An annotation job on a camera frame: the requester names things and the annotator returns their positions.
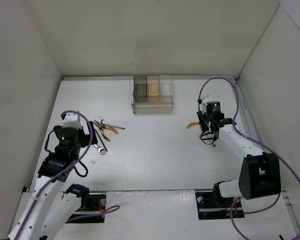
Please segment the yellow handled needle-nose pliers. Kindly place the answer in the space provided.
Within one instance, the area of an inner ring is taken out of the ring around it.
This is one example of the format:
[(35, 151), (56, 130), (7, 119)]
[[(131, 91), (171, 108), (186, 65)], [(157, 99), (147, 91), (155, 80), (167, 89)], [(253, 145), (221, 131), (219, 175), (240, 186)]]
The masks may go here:
[(111, 139), (105, 134), (105, 130), (109, 130), (109, 131), (112, 131), (113, 133), (115, 133), (116, 135), (118, 135), (118, 131), (111, 127), (111, 126), (108, 126), (108, 125), (105, 125), (103, 124), (102, 122), (99, 122), (97, 120), (94, 120), (93, 123), (95, 124), (96, 127), (98, 127), (102, 137), (108, 141), (108, 142), (111, 142)]

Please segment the silver ratchet wrench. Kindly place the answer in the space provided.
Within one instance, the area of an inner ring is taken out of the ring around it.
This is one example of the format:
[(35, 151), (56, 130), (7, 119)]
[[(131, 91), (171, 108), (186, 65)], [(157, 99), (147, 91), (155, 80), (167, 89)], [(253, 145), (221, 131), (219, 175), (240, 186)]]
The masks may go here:
[(92, 145), (97, 151), (99, 152), (100, 155), (105, 155), (107, 150), (103, 148), (102, 146), (99, 146), (98, 144), (93, 144)]

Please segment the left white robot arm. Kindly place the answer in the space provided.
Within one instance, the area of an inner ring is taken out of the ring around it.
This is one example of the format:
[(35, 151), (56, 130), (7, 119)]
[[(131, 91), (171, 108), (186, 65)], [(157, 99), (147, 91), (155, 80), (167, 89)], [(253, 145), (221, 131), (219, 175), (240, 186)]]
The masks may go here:
[(89, 206), (89, 188), (73, 183), (61, 204), (50, 210), (69, 173), (83, 158), (80, 150), (98, 141), (93, 122), (88, 121), (87, 127), (88, 134), (78, 120), (53, 127), (59, 143), (42, 162), (30, 200), (7, 239), (53, 240), (76, 210)]

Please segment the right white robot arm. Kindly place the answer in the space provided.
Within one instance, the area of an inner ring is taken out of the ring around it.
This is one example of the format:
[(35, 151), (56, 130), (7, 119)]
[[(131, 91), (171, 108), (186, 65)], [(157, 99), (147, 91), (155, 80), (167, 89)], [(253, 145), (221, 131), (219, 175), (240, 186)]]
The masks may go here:
[(234, 152), (241, 166), (238, 179), (214, 185), (212, 202), (223, 206), (229, 198), (251, 200), (279, 194), (279, 158), (274, 153), (266, 153), (247, 137), (237, 133), (236, 122), (225, 117), (219, 101), (208, 101), (203, 105), (203, 109), (197, 112), (202, 130), (200, 140), (207, 145), (214, 145), (217, 140), (222, 141)]

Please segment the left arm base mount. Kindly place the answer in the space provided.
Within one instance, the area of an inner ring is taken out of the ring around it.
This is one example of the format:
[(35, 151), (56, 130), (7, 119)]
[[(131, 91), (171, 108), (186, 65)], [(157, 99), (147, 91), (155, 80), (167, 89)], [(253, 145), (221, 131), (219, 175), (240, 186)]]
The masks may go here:
[(67, 224), (102, 224), (105, 217), (90, 216), (99, 214), (106, 209), (107, 195), (105, 193), (93, 193), (89, 196), (89, 201), (84, 208), (76, 210), (66, 222)]

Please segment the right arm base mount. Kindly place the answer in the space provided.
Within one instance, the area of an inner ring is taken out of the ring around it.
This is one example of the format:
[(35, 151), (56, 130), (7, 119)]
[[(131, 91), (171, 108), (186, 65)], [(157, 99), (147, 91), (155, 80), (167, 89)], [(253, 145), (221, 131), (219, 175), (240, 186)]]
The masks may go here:
[(196, 191), (196, 206), (199, 220), (230, 219), (233, 197), (221, 197), (214, 190)]

